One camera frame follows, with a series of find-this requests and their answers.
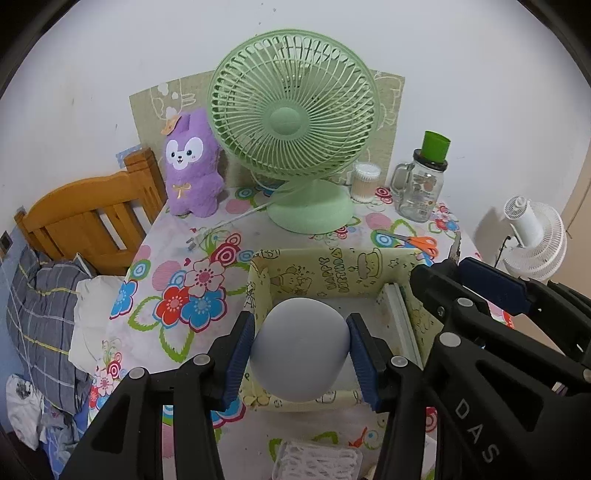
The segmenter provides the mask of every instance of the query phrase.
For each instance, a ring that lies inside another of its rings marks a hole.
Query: wall socket
[[[8,232],[4,232],[0,237],[0,258],[4,258],[8,252],[8,249],[12,245],[12,238],[8,235]]]

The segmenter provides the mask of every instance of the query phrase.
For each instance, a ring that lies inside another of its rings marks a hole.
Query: fan base
[[[295,233],[317,235],[338,230],[353,217],[347,187],[327,180],[292,180],[271,196],[269,218]]]

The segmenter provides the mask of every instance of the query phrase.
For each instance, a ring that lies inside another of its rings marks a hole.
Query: yellow bow
[[[178,192],[177,199],[179,199],[183,195],[183,190],[191,190],[191,184],[188,182],[185,183],[184,185],[174,185],[173,184],[173,190],[176,190]]]

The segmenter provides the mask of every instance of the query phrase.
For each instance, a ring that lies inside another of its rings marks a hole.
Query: jar handle
[[[407,184],[408,175],[412,166],[412,163],[399,163],[394,169],[390,186],[392,188],[392,195],[398,202],[402,201],[402,194],[404,192],[404,187]]]

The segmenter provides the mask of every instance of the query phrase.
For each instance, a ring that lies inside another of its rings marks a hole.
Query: pillow
[[[81,280],[76,286],[78,301],[74,306],[74,333],[68,360],[76,368],[94,375],[102,356],[102,342],[111,308],[125,277],[99,275]]]

